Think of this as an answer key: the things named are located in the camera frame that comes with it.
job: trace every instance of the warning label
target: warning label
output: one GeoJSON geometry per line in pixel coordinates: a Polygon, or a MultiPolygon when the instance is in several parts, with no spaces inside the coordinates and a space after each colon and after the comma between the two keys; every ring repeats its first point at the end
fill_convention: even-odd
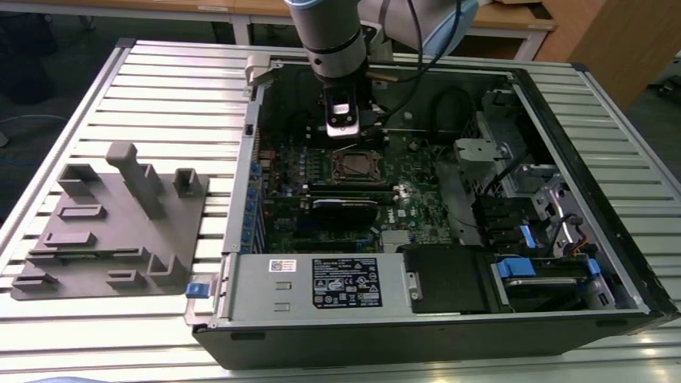
{"type": "Polygon", "coordinates": [[[312,289],[319,309],[381,307],[377,259],[313,259],[312,289]]]}

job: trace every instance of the metal slatted table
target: metal slatted table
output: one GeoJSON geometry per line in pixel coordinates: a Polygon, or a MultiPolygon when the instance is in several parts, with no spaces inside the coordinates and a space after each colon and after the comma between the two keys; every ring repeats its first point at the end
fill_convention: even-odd
{"type": "MultiPolygon", "coordinates": [[[[557,357],[344,369],[232,372],[200,348],[187,320],[208,317],[209,300],[184,296],[17,302],[24,267],[61,190],[64,164],[113,169],[108,144],[133,141],[159,172],[196,168],[211,176],[193,264],[195,278],[219,271],[235,160],[244,124],[245,58],[297,49],[137,41],[117,48],[0,231],[0,381],[55,376],[104,381],[660,381],[681,376],[681,321],[606,338],[557,357]]],[[[399,60],[413,61],[411,56],[399,60]]],[[[681,187],[588,73],[571,65],[448,59],[519,66],[553,112],[674,301],[681,301],[681,187]]]]}

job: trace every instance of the blue tab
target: blue tab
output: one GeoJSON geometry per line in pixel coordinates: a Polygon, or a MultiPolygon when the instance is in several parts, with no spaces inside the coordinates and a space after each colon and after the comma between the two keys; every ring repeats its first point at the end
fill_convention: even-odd
{"type": "Polygon", "coordinates": [[[528,258],[507,258],[497,263],[499,276],[501,278],[535,277],[535,267],[528,258]]]}
{"type": "Polygon", "coordinates": [[[520,231],[523,231],[523,235],[525,236],[525,242],[528,244],[528,247],[531,249],[536,249],[536,242],[535,238],[532,237],[531,227],[528,225],[523,225],[520,227],[520,231]]]}
{"type": "Polygon", "coordinates": [[[184,292],[188,298],[207,299],[211,296],[211,285],[208,283],[192,282],[188,284],[188,290],[184,292]]]}
{"type": "Polygon", "coordinates": [[[600,275],[600,266],[598,266],[598,262],[596,262],[596,259],[589,259],[586,261],[586,267],[589,268],[592,277],[594,277],[596,275],[600,275]]]}

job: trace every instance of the sticker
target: sticker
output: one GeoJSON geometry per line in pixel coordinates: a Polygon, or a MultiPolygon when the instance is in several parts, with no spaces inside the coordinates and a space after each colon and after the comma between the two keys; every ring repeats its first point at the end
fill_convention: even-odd
{"type": "Polygon", "coordinates": [[[227,12],[227,6],[197,6],[199,10],[215,10],[217,12],[227,12]]]}
{"type": "Polygon", "coordinates": [[[296,259],[271,259],[269,272],[271,273],[295,273],[296,272],[296,259]]]}
{"type": "Polygon", "coordinates": [[[383,307],[377,259],[313,259],[312,291],[317,309],[383,307]]]}

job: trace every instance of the wooden table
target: wooden table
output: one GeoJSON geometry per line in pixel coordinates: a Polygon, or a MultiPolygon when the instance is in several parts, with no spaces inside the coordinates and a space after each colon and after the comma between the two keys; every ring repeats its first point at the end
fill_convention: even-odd
{"type": "MultiPolygon", "coordinates": [[[[292,25],[283,0],[0,0],[0,10],[120,18],[231,22],[237,45],[251,45],[252,24],[292,25]]],[[[535,58],[553,20],[535,18],[525,6],[489,4],[477,12],[471,36],[523,40],[516,60],[535,58]]]]}
{"type": "MultiPolygon", "coordinates": [[[[284,0],[235,0],[232,13],[236,43],[240,45],[251,44],[251,24],[293,24],[284,0]]],[[[556,28],[556,22],[536,18],[527,6],[492,3],[480,8],[467,35],[521,39],[513,59],[531,61],[548,32],[556,28]]]]}
{"type": "Polygon", "coordinates": [[[0,10],[112,18],[229,22],[235,0],[0,0],[0,10]]]}

